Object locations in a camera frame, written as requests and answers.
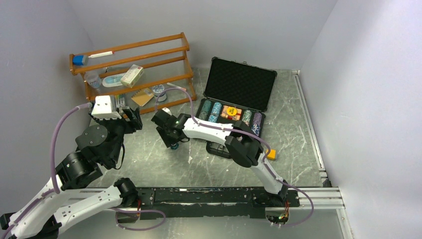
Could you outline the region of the yellow big blind button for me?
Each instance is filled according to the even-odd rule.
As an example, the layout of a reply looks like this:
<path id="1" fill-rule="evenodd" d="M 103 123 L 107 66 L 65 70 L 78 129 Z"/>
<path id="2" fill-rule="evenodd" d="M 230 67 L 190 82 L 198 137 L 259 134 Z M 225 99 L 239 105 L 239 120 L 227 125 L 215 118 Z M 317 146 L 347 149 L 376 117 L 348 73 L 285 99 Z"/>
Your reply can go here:
<path id="1" fill-rule="evenodd" d="M 228 107 L 227 110 L 226 110 L 226 113 L 231 117 L 235 116 L 235 115 L 237 115 L 237 109 L 234 108 L 234 107 Z"/>

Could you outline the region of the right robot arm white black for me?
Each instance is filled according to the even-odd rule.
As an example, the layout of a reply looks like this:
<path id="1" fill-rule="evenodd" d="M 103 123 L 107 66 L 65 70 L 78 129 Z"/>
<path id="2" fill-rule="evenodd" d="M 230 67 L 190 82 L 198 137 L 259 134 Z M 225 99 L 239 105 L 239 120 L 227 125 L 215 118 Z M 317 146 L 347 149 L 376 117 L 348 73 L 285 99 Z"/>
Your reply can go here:
<path id="1" fill-rule="evenodd" d="M 260 180 L 272 205 L 281 206 L 286 202 L 288 185 L 267 161 L 271 150 L 269 144 L 254 134 L 245 122 L 214 123 L 189 114 L 176 117 L 165 108 L 154 114 L 152 122 L 166 147 L 188 139 L 224 145 L 237 165 L 249 168 Z"/>

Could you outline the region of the white dealer button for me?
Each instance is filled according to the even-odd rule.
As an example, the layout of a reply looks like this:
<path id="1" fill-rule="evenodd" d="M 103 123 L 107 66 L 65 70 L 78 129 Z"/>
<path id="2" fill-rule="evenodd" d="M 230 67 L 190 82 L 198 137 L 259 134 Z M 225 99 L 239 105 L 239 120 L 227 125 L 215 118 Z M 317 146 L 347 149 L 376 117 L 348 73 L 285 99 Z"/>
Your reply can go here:
<path id="1" fill-rule="evenodd" d="M 268 160 L 276 160 L 277 158 L 277 151 L 274 149 L 267 150 L 267 159 Z"/>

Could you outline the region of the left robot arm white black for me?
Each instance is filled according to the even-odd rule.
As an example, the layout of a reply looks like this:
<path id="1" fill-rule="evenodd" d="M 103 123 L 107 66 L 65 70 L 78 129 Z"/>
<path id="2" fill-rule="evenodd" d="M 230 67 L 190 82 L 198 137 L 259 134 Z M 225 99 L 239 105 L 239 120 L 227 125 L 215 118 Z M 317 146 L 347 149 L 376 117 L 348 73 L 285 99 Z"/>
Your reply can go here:
<path id="1" fill-rule="evenodd" d="M 56 239 L 103 210 L 140 203 L 134 183 L 129 178 L 120 178 L 97 194 L 68 204 L 102 176 L 102 166 L 117 169 L 118 160 L 125 154 L 124 135 L 142 129 L 139 108 L 123 107 L 116 113 L 115 119 L 97 119 L 95 125 L 76 138 L 76 151 L 54 168 L 54 175 L 30 203 L 1 216 L 5 239 Z"/>

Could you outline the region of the black poker set case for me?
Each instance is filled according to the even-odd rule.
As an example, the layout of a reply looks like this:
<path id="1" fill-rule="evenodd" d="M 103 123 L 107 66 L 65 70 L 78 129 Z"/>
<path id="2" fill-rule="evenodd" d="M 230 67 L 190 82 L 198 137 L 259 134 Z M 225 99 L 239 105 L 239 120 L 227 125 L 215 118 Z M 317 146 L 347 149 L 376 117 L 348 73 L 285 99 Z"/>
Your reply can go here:
<path id="1" fill-rule="evenodd" d="M 224 105 L 242 109 L 242 115 L 245 110 L 252 111 L 250 128 L 254 114 L 261 113 L 262 122 L 259 135 L 261 136 L 266 118 L 264 113 L 268 109 L 277 75 L 278 73 L 275 70 L 213 57 L 204 90 L 204 99 L 201 100 L 195 116 L 198 118 L 205 100 L 211 101 L 211 108 L 207 118 L 209 118 L 213 105 L 216 102 L 222 104 L 220 114 Z M 229 124 L 236 122 L 236 120 L 224 119 L 220 114 L 216 123 Z"/>

